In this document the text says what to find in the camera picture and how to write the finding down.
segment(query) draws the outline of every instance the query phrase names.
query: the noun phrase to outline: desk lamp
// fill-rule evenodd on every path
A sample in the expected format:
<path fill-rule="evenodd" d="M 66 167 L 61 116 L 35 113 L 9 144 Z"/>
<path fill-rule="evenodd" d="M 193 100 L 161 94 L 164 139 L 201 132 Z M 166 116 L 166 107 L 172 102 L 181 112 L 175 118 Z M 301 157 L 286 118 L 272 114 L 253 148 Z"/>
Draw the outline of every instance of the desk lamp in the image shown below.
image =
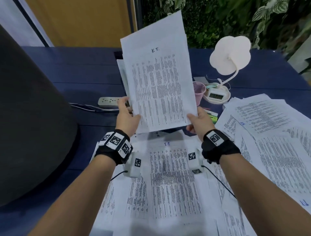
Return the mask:
<path fill-rule="evenodd" d="M 212 104 L 223 104 L 230 99 L 231 93 L 224 84 L 232 80 L 239 70 L 248 65 L 251 60 L 250 48 L 251 42 L 244 36 L 227 36 L 217 42 L 210 56 L 211 66 L 221 75 L 235 73 L 225 81 L 218 78 L 219 83 L 207 85 L 208 90 L 203 96 L 206 101 Z"/>

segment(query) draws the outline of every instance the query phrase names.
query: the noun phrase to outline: desk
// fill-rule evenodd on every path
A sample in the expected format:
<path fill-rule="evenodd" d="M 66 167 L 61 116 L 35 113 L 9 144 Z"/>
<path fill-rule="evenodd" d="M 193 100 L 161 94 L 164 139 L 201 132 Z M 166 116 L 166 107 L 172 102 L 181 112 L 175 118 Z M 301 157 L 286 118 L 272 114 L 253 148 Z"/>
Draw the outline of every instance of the desk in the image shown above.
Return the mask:
<path fill-rule="evenodd" d="M 121 97 L 125 91 L 114 57 L 114 48 L 44 48 L 24 47 L 27 54 L 53 82 L 68 102 L 97 105 L 99 97 Z M 212 50 L 190 49 L 192 75 L 210 79 L 224 78 L 209 64 Z M 249 97 L 265 93 L 274 99 L 285 99 L 311 118 L 308 103 L 311 87 L 278 52 L 251 50 L 250 64 L 241 70 L 231 84 L 232 97 Z M 201 105 L 217 113 L 221 105 Z M 88 165 L 95 144 L 115 126 L 116 112 L 92 113 L 73 109 L 80 124 L 78 151 L 68 169 L 52 184 L 0 208 L 0 235 L 25 235 L 49 206 Z"/>

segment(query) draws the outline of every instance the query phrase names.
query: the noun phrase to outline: pink pen holder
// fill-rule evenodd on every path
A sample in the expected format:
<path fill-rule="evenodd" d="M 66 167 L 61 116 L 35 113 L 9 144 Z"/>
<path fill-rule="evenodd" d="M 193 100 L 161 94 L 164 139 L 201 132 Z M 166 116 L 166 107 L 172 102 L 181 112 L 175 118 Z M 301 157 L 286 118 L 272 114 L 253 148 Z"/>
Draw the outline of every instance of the pink pen holder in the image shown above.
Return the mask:
<path fill-rule="evenodd" d="M 203 94 L 206 91 L 206 86 L 205 86 L 205 84 L 203 84 L 201 82 L 193 82 L 193 88 L 194 88 L 195 101 L 196 101 L 197 106 L 198 106 L 198 105 L 200 105 Z"/>

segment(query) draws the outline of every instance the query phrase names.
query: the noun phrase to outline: power cord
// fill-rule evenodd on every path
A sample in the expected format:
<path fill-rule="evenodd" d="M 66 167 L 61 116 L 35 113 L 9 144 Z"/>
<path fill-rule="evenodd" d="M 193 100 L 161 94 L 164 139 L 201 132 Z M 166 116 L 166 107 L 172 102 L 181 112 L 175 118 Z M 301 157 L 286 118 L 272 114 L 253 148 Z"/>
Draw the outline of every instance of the power cord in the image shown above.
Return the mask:
<path fill-rule="evenodd" d="M 122 174 L 122 173 L 127 173 L 127 172 L 128 172 L 127 170 L 120 172 L 120 173 L 117 174 L 115 177 L 113 177 L 110 181 L 113 181 L 113 180 L 114 180 L 116 177 L 118 177 L 120 174 Z"/>
<path fill-rule="evenodd" d="M 235 195 L 224 185 L 224 183 L 220 180 L 220 179 L 218 179 L 217 178 L 217 176 L 216 175 L 214 175 L 214 173 L 209 169 L 209 168 L 207 168 L 206 166 L 202 166 L 202 167 L 205 167 L 206 169 L 208 169 L 209 170 L 209 172 L 211 172 L 212 173 L 212 175 L 226 188 L 226 190 L 228 190 L 229 191 L 229 193 L 231 193 L 232 194 L 232 196 L 233 197 L 235 197 Z"/>
<path fill-rule="evenodd" d="M 118 108 L 115 109 L 103 109 L 97 106 L 92 105 L 85 105 L 85 104 L 78 104 L 78 103 L 69 103 L 71 107 L 75 107 L 85 111 L 92 111 L 92 112 L 104 112 L 104 111 L 118 111 Z"/>

